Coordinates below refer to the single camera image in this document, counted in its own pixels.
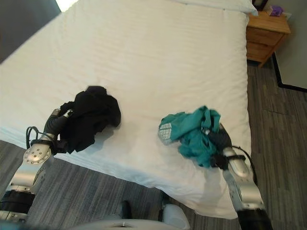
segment bed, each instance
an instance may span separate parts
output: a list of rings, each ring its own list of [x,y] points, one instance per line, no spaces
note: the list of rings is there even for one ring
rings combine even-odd
[[[225,2],[80,0],[0,66],[0,139],[25,148],[28,126],[43,130],[54,108],[101,85],[118,100],[120,127],[57,158],[156,187],[198,214],[235,218],[221,171],[157,135],[167,114],[206,105],[250,152],[245,34],[254,8]]]

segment purple box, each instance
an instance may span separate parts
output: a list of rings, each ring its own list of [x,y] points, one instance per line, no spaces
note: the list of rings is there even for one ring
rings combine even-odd
[[[270,16],[279,17],[283,13],[283,9],[280,6],[270,6],[270,9],[267,11]]]

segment gray carpet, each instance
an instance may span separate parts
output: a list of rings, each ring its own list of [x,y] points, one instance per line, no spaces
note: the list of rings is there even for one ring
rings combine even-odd
[[[269,61],[248,65],[252,159],[274,229],[307,230],[307,94],[278,88]],[[0,192],[18,167],[23,149],[0,142]],[[99,220],[129,200],[133,217],[158,218],[160,191],[56,160],[35,198],[28,223],[67,228]],[[237,230],[237,219],[196,215],[179,204],[195,230]]]

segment wrinkled fabric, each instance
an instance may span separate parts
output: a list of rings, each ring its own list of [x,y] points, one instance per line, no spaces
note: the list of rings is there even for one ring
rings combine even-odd
[[[67,141],[67,152],[84,150],[95,143],[95,134],[112,125],[120,124],[121,113],[117,100],[107,95],[101,86],[90,86],[78,93],[74,102],[61,106],[61,115],[68,109],[73,113],[60,132],[60,139]]]
[[[161,120],[158,135],[165,144],[180,140],[178,150],[184,157],[195,159],[199,166],[210,167],[210,156],[217,149],[202,129],[218,132],[219,121],[218,112],[203,106],[191,114],[169,114]]]

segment teal cloth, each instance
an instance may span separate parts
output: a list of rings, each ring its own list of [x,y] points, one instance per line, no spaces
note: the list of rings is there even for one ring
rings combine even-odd
[[[165,131],[165,127],[170,127],[170,135],[162,137],[159,134],[159,136],[162,140],[163,138],[169,138],[171,141],[180,140],[179,152],[184,157],[194,158],[199,166],[208,168],[210,156],[217,153],[217,150],[201,128],[218,132],[220,117],[218,112],[209,110],[206,106],[200,107],[192,114],[185,112],[169,114],[162,119],[159,133],[161,130]]]

